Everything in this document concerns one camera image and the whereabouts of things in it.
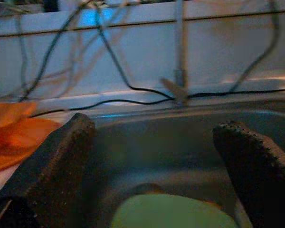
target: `sink basin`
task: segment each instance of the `sink basin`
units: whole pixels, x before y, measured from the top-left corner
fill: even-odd
[[[141,184],[214,202],[236,218],[238,201],[212,140],[235,120],[271,137],[285,151],[285,101],[258,101],[90,116],[95,146],[83,182],[80,227],[109,227],[114,212]]]

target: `orange cloth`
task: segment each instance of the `orange cloth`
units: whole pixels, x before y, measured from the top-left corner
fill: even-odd
[[[36,103],[0,104],[0,171],[29,157],[61,126],[50,120],[28,118],[35,108]]]

